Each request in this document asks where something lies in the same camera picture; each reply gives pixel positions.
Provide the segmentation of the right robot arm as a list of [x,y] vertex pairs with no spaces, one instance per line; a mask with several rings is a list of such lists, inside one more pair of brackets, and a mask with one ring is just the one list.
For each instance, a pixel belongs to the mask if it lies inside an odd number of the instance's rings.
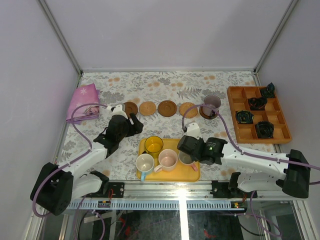
[[204,141],[187,135],[180,139],[177,149],[202,164],[254,169],[254,173],[232,173],[227,189],[233,197],[278,189],[294,198],[306,199],[309,196],[311,170],[298,150],[292,149],[285,154],[237,149],[231,142],[220,138],[210,137]]

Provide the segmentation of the white mug pink handle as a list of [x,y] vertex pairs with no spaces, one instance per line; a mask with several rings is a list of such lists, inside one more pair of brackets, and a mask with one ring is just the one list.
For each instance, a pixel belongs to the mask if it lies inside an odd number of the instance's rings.
[[196,166],[195,161],[192,160],[192,158],[188,154],[179,151],[178,159],[183,165],[191,167],[195,172],[198,171],[198,167]]

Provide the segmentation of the purple glass cup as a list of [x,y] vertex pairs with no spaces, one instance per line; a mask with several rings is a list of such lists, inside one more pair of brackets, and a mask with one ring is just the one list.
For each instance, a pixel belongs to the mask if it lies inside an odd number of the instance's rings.
[[203,113],[210,118],[215,117],[221,106],[221,99],[216,95],[208,95],[204,98],[204,105]]

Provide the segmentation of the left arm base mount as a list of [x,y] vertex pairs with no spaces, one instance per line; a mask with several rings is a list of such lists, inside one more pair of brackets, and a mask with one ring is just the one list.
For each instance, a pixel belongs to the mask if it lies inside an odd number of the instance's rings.
[[109,178],[99,171],[90,172],[101,180],[101,186],[98,191],[90,193],[90,198],[123,198],[124,182],[110,182]]

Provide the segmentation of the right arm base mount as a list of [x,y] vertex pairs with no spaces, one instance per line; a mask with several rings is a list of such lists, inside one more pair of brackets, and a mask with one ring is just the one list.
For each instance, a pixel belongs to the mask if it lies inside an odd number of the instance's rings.
[[251,173],[233,172],[230,180],[226,181],[211,181],[211,192],[216,199],[235,199],[235,198],[250,198],[253,191],[243,191],[240,189],[240,183],[251,178]]

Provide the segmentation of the pink ceramic mug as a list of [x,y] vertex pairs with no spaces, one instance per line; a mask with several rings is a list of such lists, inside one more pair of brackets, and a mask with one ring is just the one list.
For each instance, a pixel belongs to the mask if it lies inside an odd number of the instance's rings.
[[153,169],[154,173],[161,171],[171,172],[176,168],[178,155],[172,149],[163,150],[158,156],[158,165]]

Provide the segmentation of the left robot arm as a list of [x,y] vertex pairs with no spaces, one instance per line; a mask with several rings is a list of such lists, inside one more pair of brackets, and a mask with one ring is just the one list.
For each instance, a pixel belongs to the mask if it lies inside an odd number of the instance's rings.
[[140,134],[143,127],[133,113],[130,118],[120,114],[113,115],[108,126],[89,142],[89,148],[84,153],[71,161],[45,164],[30,194],[34,214],[42,217],[36,209],[36,206],[41,206],[58,216],[75,199],[87,195],[105,197],[110,190],[109,178],[97,170],[87,170],[110,157],[124,138]]

